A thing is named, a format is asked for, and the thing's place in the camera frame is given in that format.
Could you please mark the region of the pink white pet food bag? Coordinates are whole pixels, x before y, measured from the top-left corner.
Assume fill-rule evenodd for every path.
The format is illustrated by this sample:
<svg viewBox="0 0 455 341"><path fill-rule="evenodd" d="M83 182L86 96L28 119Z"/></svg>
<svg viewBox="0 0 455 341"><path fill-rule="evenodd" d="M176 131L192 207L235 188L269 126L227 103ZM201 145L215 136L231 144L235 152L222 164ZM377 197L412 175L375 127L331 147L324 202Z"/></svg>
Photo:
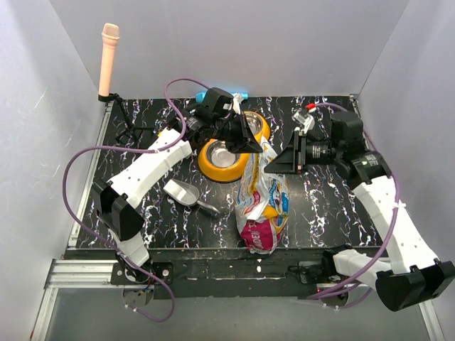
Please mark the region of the pink white pet food bag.
<svg viewBox="0 0 455 341"><path fill-rule="evenodd" d="M235 201L237 230L251 253L271 254L281 241L289 218L289 186L283 174L266 173L277 157L265 137L261 153L250 154Z"/></svg>

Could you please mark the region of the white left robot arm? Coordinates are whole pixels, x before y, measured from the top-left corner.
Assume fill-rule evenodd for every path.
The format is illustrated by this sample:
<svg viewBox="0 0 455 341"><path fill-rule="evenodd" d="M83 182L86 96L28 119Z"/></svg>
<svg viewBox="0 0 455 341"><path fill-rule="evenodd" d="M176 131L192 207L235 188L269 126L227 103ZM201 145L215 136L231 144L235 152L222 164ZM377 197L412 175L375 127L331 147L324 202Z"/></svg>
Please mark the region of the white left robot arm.
<svg viewBox="0 0 455 341"><path fill-rule="evenodd" d="M181 138L181 128L165 128L157 140L122 172L107 182L94 184L98 218L106 225L119 249L122 261L131 261L128 277L137 284L150 279L150 256L141 236L144 218L137 212L143 197L175 165L196 150L189 138ZM248 155L233 151L223 137L209 137L202 142L198 167L208 179L231 183L241 178Z"/></svg>

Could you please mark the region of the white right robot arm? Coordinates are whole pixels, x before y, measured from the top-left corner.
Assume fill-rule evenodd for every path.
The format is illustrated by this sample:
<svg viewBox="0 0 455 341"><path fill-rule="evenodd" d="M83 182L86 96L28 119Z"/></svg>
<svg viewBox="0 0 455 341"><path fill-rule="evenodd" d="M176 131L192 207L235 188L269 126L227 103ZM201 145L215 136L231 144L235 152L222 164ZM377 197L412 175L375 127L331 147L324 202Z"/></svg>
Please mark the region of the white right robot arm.
<svg viewBox="0 0 455 341"><path fill-rule="evenodd" d="M267 173L297 174L307 165L331 164L367 210L382 244L368 257L353 247L325 251L323 277L330 282L345 280L311 300L347 293L354 283L377 292L391 311L399 311L439 297L454 280L454 264L441 261L423 240L400 189L384 158L365 145L362 132L333 133L325 141L310 141L295 131L289 145L266 167Z"/></svg>

